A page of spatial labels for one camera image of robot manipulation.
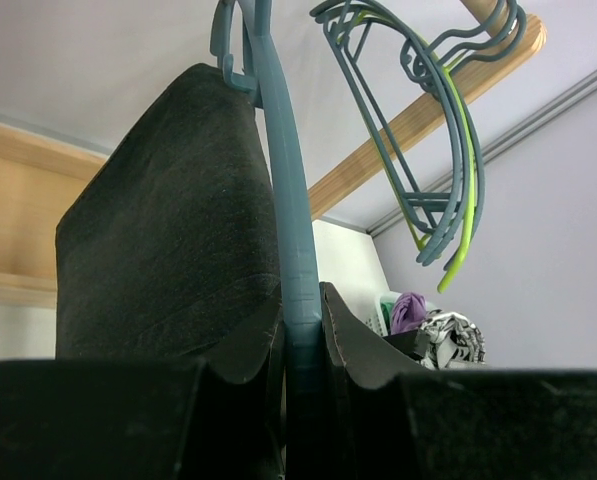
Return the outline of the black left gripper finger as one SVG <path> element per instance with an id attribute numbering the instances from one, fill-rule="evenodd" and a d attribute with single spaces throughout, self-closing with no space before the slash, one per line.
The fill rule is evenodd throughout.
<path id="1" fill-rule="evenodd" d="M 0 479 L 281 479 L 273 293 L 201 356 L 0 361 Z"/>

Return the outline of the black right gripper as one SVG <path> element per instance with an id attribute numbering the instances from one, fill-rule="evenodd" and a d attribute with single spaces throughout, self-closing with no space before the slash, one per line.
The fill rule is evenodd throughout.
<path id="1" fill-rule="evenodd" d="M 324 479 L 597 479 L 597 371 L 432 371 L 428 334 L 383 339 L 320 286 Z"/>

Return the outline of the black white newsprint garment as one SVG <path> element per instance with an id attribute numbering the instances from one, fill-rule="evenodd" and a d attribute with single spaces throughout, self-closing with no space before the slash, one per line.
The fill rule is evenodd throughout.
<path id="1" fill-rule="evenodd" d="M 487 366 L 482 332 L 467 317 L 443 310 L 431 311 L 419 327 L 429 337 L 419 364 L 429 370 L 473 369 Z"/>

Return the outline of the purple shirt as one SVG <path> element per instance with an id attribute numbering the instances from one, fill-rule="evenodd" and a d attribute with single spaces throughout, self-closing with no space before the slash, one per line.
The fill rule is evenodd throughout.
<path id="1" fill-rule="evenodd" d="M 391 311 L 391 334 L 401 334 L 417 329 L 427 315 L 426 300 L 417 293 L 406 292 L 401 294 Z"/>

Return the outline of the black trousers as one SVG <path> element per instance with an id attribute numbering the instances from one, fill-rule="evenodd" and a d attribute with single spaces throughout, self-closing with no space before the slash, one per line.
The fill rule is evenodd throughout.
<path id="1" fill-rule="evenodd" d="M 181 73 L 60 220 L 56 354 L 206 351 L 279 281 L 253 106 L 206 64 Z"/>

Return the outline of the blue hanger of newsprint garment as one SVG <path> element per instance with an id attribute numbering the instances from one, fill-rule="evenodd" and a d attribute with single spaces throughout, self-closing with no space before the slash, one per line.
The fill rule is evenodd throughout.
<path id="1" fill-rule="evenodd" d="M 424 212 L 421 194 L 445 200 L 449 193 L 432 194 L 420 189 L 405 159 L 404 148 L 396 138 L 396 128 L 387 122 L 358 66 L 372 26 L 386 26 L 404 36 L 406 41 L 402 33 L 406 24 L 376 1 L 325 1 L 311 11 L 311 16 L 323 26 L 325 37 L 369 132 L 370 140 L 360 149 L 360 155 L 367 157 L 367 149 L 375 147 L 379 165 L 386 172 L 405 219 L 428 240 L 431 235 L 425 228 L 429 225 L 429 218 L 438 221 L 442 213 L 438 207 L 433 208 L 431 213 Z"/>

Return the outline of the blue hanger of trousers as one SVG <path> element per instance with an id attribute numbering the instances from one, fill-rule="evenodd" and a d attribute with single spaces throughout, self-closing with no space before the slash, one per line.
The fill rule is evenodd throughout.
<path id="1" fill-rule="evenodd" d="M 289 90 L 271 35 L 269 1 L 220 1 L 210 52 L 225 83 L 265 117 L 286 329 L 290 479 L 324 473 L 326 390 L 321 295 L 301 148 Z"/>

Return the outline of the blue hanger of purple shirt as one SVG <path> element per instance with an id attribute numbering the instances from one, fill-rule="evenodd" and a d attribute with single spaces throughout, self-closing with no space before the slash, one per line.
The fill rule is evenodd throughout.
<path id="1" fill-rule="evenodd" d="M 477 130 L 455 77 L 468 64 L 492 63 L 513 53 L 524 36 L 527 17 L 514 1 L 497 1 L 472 29 L 450 29 L 432 42 L 424 40 L 377 1 L 325 1 L 310 12 L 352 91 L 377 148 L 392 190 L 419 250 L 417 263 L 427 266 L 460 240 L 444 269 L 459 267 L 470 248 L 484 207 L 484 162 Z M 389 126 L 359 67 L 374 26 L 400 34 L 399 61 L 406 77 L 432 98 L 447 125 L 451 151 L 451 185 L 446 193 L 424 192 L 409 167 L 395 130 Z"/>

